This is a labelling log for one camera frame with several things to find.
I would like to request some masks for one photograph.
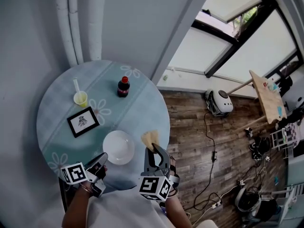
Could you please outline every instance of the picture frame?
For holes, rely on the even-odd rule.
[[[91,107],[88,107],[67,118],[67,122],[75,138],[99,126],[99,122]]]

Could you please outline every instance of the white flower pattern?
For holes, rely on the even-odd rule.
[[[104,116],[108,116],[112,113],[111,109],[104,108],[106,104],[106,100],[102,99],[99,101],[98,105],[94,99],[89,100],[89,104],[93,109],[93,112],[98,119],[98,122],[100,125],[105,124],[105,118]]]
[[[126,71],[124,75],[127,77],[130,77],[131,74],[133,74],[135,78],[140,77],[140,71],[136,68],[132,69],[131,66],[121,66],[120,69]]]
[[[52,153],[53,161],[48,162],[48,166],[57,174],[57,176],[62,176],[61,168],[67,166],[67,154],[64,153],[62,156],[58,157],[57,153]]]

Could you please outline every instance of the bottle label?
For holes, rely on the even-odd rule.
[[[118,88],[118,92],[121,93],[121,94],[126,94],[129,92],[129,89],[127,90],[121,90],[120,88]]]

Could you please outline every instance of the power strip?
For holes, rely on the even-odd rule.
[[[216,207],[220,206],[221,202],[218,201],[217,203],[212,204],[212,208],[215,209]]]

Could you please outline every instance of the red bottle cap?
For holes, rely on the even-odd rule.
[[[128,81],[129,81],[128,77],[123,76],[122,82],[126,84],[126,83],[128,83]]]

